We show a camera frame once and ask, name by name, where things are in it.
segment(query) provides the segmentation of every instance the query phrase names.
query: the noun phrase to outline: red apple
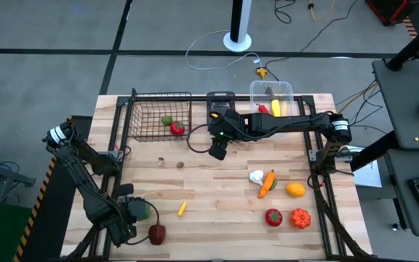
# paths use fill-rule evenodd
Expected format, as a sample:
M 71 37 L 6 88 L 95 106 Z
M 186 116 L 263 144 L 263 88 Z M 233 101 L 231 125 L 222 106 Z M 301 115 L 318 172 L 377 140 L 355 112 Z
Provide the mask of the red apple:
M 160 245 L 166 238 L 166 227 L 163 225 L 152 225 L 148 230 L 148 236 L 152 245 Z

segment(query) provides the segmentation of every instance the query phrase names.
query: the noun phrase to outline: clear plastic container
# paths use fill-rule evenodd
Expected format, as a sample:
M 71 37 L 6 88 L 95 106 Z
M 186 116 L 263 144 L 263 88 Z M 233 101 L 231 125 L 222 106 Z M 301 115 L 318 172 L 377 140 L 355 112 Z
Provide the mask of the clear plastic container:
M 268 91 L 271 88 L 274 98 L 279 100 L 280 116 L 295 116 L 294 94 L 292 86 L 287 82 L 276 81 L 253 81 L 250 85 L 250 110 L 252 113 L 259 112 L 259 106 L 265 106 L 272 115 L 271 96 Z

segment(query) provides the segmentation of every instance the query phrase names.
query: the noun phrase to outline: white cable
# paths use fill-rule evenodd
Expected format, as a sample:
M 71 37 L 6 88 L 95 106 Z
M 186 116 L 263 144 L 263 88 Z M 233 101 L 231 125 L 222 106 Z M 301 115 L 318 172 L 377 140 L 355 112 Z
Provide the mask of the white cable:
M 214 34 L 214 33 L 222 33 L 222 32 L 229 32 L 229 30 L 219 30 L 219 31 L 209 32 L 209 33 L 205 34 L 204 36 L 200 36 L 199 38 L 195 39 L 195 41 L 193 41 L 193 43 L 192 43 L 192 44 L 188 47 L 187 52 L 185 53 L 185 62 L 187 63 L 187 66 L 188 66 L 189 68 L 192 68 L 192 69 L 195 69 L 195 70 L 224 70 L 224 69 L 227 69 L 229 66 L 232 66 L 232 64 L 237 63 L 237 62 L 239 62 L 240 60 L 244 59 L 244 57 L 246 57 L 246 56 L 248 56 L 248 55 L 254 55 L 254 56 L 256 56 L 256 57 L 257 57 L 257 59 L 258 59 L 258 63 L 260 64 L 260 67 L 263 67 L 263 66 L 262 66 L 262 63 L 261 63 L 261 59 L 260 59 L 260 57 L 259 57 L 256 53 L 254 53 L 254 52 L 249 52 L 249 53 L 245 54 L 244 56 L 240 57 L 239 59 L 237 59 L 237 60 L 234 60 L 234 61 L 230 62 L 228 65 L 224 66 L 223 68 L 196 68 L 196 67 L 194 67 L 194 66 L 190 65 L 190 63 L 188 63 L 188 59 L 187 59 L 188 52 L 190 52 L 190 49 L 192 48 L 192 46 L 193 46 L 193 45 L 194 45 L 194 44 L 195 44 L 198 40 L 200 40 L 200 39 L 204 38 L 205 36 L 209 36 L 210 34 Z

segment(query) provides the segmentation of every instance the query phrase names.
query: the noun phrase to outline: white paper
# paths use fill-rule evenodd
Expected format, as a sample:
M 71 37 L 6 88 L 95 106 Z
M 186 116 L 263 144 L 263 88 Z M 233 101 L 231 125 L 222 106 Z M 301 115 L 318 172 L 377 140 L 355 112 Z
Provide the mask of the white paper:
M 353 152 L 360 152 L 363 149 L 356 146 L 347 146 L 347 148 Z M 354 175 L 355 185 L 372 186 L 378 188 L 383 187 L 378 169 L 378 161 L 376 160 L 355 171 Z

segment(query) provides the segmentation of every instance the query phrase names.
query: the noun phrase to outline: small yellow object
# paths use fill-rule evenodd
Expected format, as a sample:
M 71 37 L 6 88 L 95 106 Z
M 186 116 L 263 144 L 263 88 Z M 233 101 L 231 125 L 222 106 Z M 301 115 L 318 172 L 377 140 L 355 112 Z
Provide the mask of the small yellow object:
M 281 106 L 279 105 L 279 100 L 275 99 L 271 101 L 271 110 L 273 112 L 273 116 L 281 116 Z
M 286 187 L 287 193 L 293 197 L 305 196 L 306 189 L 301 183 L 290 183 Z
M 179 213 L 177 214 L 178 216 L 182 216 L 183 215 L 183 211 L 185 210 L 185 207 L 187 207 L 187 202 L 184 202 L 179 209 Z
M 268 70 L 266 68 L 256 68 L 256 73 L 261 76 L 262 80 L 265 80 Z

